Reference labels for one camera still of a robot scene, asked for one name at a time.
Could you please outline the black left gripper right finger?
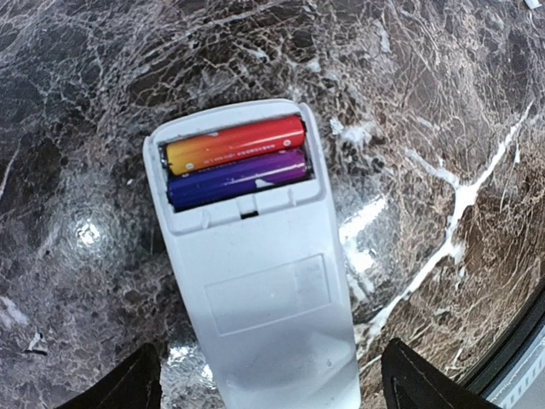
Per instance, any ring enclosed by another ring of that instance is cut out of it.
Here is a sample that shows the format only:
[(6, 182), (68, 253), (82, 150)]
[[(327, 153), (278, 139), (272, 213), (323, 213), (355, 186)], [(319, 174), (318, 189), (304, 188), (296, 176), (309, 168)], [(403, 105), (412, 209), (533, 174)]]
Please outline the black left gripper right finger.
[(389, 341), (381, 355), (387, 409), (495, 409), (422, 358), (401, 339)]

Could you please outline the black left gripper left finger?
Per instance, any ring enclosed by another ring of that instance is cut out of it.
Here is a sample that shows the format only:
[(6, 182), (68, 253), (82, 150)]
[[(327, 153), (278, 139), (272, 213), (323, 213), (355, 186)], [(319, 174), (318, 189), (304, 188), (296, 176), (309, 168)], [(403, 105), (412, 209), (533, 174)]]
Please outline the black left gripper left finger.
[(60, 409), (114, 409), (161, 407), (161, 365), (158, 352), (145, 343), (98, 383)]

